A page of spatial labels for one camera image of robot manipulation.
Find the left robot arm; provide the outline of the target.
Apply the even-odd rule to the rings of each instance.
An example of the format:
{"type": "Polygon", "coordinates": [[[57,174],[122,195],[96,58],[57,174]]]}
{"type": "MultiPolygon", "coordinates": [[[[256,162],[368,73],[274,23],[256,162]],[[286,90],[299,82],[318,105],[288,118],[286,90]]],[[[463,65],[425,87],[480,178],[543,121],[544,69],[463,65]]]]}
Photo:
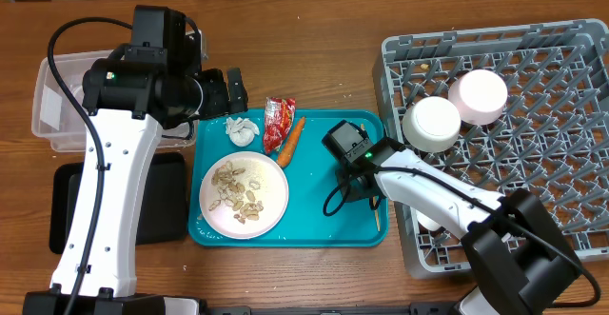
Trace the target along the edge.
{"type": "Polygon", "coordinates": [[[135,246],[148,170],[162,134],[247,109],[237,69],[203,69],[195,22],[138,6],[130,40],[84,74],[72,105],[87,151],[69,236],[49,289],[25,297],[27,314],[203,314],[198,298],[137,291],[135,246]]]}

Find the white cup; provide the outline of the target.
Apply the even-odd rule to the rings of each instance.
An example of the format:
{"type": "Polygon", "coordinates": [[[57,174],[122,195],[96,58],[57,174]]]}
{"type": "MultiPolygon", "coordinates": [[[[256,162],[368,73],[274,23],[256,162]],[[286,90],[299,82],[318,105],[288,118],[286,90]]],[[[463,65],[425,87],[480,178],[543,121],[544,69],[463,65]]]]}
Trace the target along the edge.
{"type": "Polygon", "coordinates": [[[442,229],[442,225],[439,225],[438,223],[436,223],[435,221],[433,221],[432,219],[430,219],[423,213],[419,212],[418,210],[416,211],[416,217],[417,217],[417,221],[418,221],[419,225],[424,227],[426,230],[428,230],[430,232],[436,232],[436,231],[442,229]]]}

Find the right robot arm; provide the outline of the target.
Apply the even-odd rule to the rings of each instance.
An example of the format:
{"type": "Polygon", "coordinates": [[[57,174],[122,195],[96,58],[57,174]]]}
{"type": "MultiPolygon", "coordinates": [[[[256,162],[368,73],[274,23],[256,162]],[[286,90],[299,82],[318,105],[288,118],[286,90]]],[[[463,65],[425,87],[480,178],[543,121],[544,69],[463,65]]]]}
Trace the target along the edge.
{"type": "Polygon", "coordinates": [[[468,185],[398,141],[371,142],[345,120],[322,143],[342,169],[336,190],[345,202],[383,196],[419,211],[461,242],[477,285],[452,313],[541,314],[581,275],[577,254],[530,191],[503,195],[468,185]]]}

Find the white bowl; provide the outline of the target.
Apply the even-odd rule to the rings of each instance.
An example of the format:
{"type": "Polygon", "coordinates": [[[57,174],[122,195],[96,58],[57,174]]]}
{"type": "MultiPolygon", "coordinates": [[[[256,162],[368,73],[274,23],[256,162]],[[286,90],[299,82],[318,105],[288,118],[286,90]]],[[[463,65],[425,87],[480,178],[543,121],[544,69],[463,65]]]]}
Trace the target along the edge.
{"type": "Polygon", "coordinates": [[[423,98],[410,107],[403,117],[403,136],[414,148],[430,153],[452,147],[461,130],[461,116],[447,99],[423,98]]]}

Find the pink bowl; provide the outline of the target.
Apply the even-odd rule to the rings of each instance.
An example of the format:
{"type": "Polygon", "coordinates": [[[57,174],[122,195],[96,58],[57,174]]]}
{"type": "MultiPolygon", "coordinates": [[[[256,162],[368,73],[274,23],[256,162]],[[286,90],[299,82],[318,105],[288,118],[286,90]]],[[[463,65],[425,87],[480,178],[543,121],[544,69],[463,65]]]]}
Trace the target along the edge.
{"type": "Polygon", "coordinates": [[[462,120],[477,126],[488,125],[499,119],[507,96],[507,85],[503,79],[486,69],[467,72],[448,91],[448,100],[457,108],[462,120]]]}

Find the wooden chopstick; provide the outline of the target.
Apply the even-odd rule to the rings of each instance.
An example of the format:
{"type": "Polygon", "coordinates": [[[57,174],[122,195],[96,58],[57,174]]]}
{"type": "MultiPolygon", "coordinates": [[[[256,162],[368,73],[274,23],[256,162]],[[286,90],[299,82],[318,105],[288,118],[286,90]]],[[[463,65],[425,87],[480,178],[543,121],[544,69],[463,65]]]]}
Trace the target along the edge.
{"type": "Polygon", "coordinates": [[[376,229],[378,232],[380,232],[381,231],[380,216],[379,216],[379,212],[377,209],[374,210],[374,217],[375,217],[376,229]]]}

